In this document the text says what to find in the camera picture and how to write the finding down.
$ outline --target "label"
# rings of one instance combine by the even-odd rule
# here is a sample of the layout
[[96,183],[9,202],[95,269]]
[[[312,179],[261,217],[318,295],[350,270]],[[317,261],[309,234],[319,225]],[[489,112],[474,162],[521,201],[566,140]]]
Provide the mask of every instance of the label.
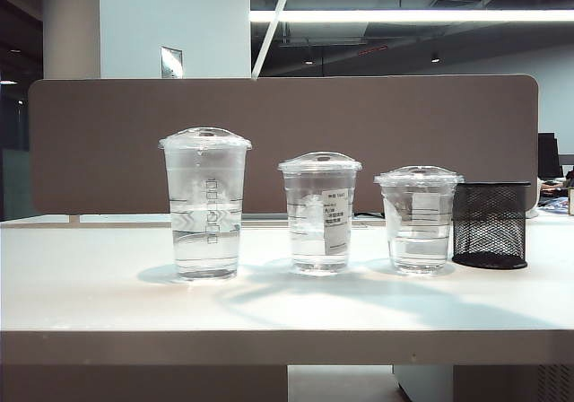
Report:
[[348,248],[349,189],[323,191],[325,254],[341,254]]
[[418,232],[438,233],[439,220],[440,193],[413,193],[411,221]]

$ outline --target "light fixture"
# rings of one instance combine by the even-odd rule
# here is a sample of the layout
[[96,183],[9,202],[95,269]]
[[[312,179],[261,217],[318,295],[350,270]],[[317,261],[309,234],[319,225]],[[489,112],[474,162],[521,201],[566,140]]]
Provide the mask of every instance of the light fixture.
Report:
[[[274,12],[249,13],[251,22],[270,22]],[[574,22],[574,10],[287,10],[281,22]]]
[[303,61],[303,63],[307,66],[313,66],[315,64],[315,62],[313,61],[313,51],[311,49],[311,44],[309,43],[309,39],[306,39],[306,41],[307,41],[307,51],[306,51],[305,61]]

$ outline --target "plastic lid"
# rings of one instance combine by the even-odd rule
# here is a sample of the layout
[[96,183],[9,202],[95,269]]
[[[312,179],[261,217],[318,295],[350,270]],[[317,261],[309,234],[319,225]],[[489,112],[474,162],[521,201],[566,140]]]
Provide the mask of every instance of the plastic lid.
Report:
[[277,168],[283,172],[297,173],[300,171],[361,170],[362,165],[342,153],[319,151],[282,162]]
[[383,187],[437,186],[464,182],[462,175],[436,166],[406,166],[375,177],[375,183]]
[[231,131],[215,127],[188,128],[160,140],[161,149],[223,149],[236,146],[251,149],[251,142]]

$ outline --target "wall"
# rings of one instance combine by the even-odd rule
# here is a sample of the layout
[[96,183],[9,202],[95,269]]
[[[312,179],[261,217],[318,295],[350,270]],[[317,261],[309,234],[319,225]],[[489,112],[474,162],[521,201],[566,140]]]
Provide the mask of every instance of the wall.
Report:
[[574,45],[521,52],[413,74],[530,74],[539,86],[538,131],[555,132],[559,153],[574,153]]
[[100,0],[101,77],[161,77],[160,47],[185,77],[250,77],[250,0]]
[[43,0],[44,78],[100,77],[99,0]]

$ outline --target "water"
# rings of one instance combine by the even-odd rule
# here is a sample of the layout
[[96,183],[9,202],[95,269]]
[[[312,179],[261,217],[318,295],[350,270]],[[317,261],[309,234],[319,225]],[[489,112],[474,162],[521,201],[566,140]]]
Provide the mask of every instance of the water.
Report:
[[431,239],[397,236],[389,240],[388,247],[399,270],[434,273],[447,262],[448,236]]
[[178,273],[185,279],[229,277],[237,272],[241,202],[189,205],[170,201]]
[[[321,275],[335,273],[347,265],[349,234],[346,247],[337,254],[325,253],[325,222],[320,195],[303,197],[299,204],[289,205],[291,253],[294,265],[301,271]],[[349,230],[351,220],[343,230]]]

